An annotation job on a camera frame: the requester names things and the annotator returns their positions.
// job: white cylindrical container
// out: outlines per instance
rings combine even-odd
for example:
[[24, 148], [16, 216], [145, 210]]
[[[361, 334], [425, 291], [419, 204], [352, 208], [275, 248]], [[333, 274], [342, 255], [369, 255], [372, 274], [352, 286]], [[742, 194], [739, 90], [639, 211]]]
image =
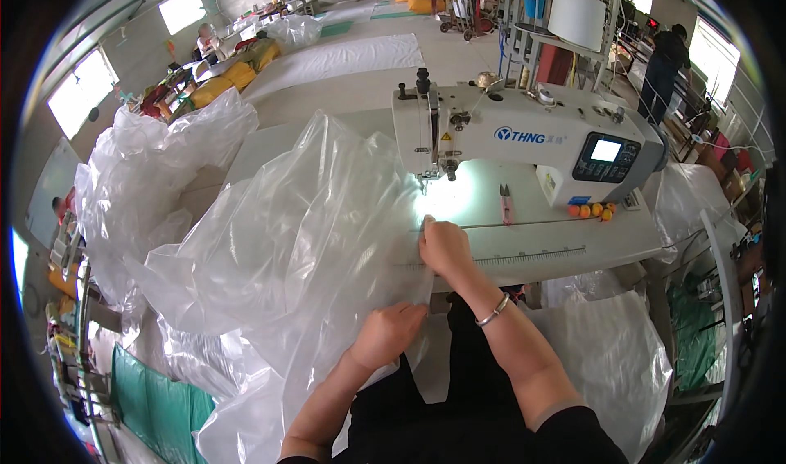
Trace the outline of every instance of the white cylindrical container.
[[599, 52], [606, 5], [600, 0], [553, 0], [549, 31], [574, 45]]

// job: silver bangle bracelet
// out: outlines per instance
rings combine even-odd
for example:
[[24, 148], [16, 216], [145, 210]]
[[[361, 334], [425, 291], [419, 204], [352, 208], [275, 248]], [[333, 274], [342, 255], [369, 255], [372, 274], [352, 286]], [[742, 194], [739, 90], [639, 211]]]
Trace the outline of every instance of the silver bangle bracelet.
[[478, 319], [475, 318], [475, 323], [480, 327], [486, 326], [486, 324], [491, 322], [495, 317], [499, 315], [500, 312], [502, 312], [502, 310], [508, 304], [509, 300], [510, 300], [510, 293], [505, 292], [505, 295], [502, 297], [502, 301], [499, 303], [499, 305], [494, 310], [494, 312], [491, 312], [491, 314], [482, 321], [478, 321]]

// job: green mat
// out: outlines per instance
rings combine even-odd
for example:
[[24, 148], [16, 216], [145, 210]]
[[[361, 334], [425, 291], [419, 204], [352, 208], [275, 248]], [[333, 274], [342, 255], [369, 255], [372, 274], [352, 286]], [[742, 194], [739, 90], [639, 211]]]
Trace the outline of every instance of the green mat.
[[410, 16], [429, 16], [429, 14], [415, 14], [412, 11], [406, 12], [390, 12], [389, 14], [378, 14], [371, 16], [372, 19], [387, 19], [391, 17], [410, 17]]
[[330, 26], [322, 27], [322, 34], [319, 37], [334, 36], [336, 34], [346, 33], [352, 27], [353, 21], [344, 21], [343, 23], [331, 24]]
[[164, 461], [207, 464], [191, 436], [215, 407], [205, 391], [172, 382], [115, 345], [112, 403], [120, 420]]
[[[691, 274], [683, 285], [694, 286]], [[691, 288], [672, 285], [666, 295], [669, 298], [671, 321], [677, 339], [677, 360], [674, 377], [682, 378], [680, 390], [692, 390], [707, 383], [705, 374], [715, 361], [715, 330], [699, 332], [699, 329], [715, 322], [715, 314], [708, 302], [700, 302]]]

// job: sewing machine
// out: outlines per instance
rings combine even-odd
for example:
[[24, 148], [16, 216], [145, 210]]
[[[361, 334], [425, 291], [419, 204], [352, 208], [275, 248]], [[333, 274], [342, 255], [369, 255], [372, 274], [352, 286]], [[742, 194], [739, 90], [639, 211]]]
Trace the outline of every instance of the sewing machine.
[[[402, 162], [424, 186], [424, 212], [464, 228], [498, 285], [611, 268], [660, 249], [637, 188], [666, 164], [665, 136], [622, 99], [553, 85], [437, 87], [427, 76], [418, 70], [415, 88], [399, 84], [393, 94]], [[513, 201], [509, 226], [500, 184]], [[609, 223], [567, 213], [609, 202], [619, 204]]]

